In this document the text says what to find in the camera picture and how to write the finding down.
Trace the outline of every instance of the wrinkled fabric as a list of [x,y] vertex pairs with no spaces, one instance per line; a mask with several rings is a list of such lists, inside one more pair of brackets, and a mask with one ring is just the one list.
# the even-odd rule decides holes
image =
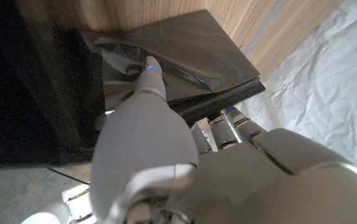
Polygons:
[[357,1],[346,0],[238,109],[313,139],[357,167]]

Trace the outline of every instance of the blue led light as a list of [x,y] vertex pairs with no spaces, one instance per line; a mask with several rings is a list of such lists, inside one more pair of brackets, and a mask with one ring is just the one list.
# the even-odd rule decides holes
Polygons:
[[228,112],[230,112],[230,111],[232,111],[232,110],[235,110],[235,106],[233,106],[233,107],[230,108],[230,109],[227,109],[227,110],[226,110],[226,114],[228,114]]
[[158,68],[157,68],[157,67],[155,67],[155,66],[151,66],[151,67],[146,68],[146,70],[147,70],[147,71],[148,71],[148,70],[150,70],[150,69],[155,69],[155,70],[158,70]]

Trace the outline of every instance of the concrete floor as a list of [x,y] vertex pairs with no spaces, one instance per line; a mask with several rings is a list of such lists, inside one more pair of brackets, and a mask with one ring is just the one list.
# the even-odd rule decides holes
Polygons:
[[[59,170],[83,178],[76,172],[82,169]],[[73,182],[47,169],[0,169],[0,223],[24,221]]]

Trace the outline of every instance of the wooden surface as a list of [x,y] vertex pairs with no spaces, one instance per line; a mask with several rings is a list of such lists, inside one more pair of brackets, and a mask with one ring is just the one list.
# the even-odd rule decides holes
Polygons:
[[264,79],[303,42],[342,0],[285,0],[247,54]]
[[[247,57],[265,78],[343,0],[284,0]],[[277,0],[16,0],[30,27],[128,30],[201,9],[222,26],[243,51]]]

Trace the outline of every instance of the robotic hand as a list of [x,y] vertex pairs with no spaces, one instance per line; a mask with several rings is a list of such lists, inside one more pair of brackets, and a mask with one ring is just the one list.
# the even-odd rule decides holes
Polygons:
[[209,121],[214,152],[165,99],[161,67],[147,57],[96,145],[98,223],[357,223],[357,168],[346,159],[291,131],[267,132],[234,107]]

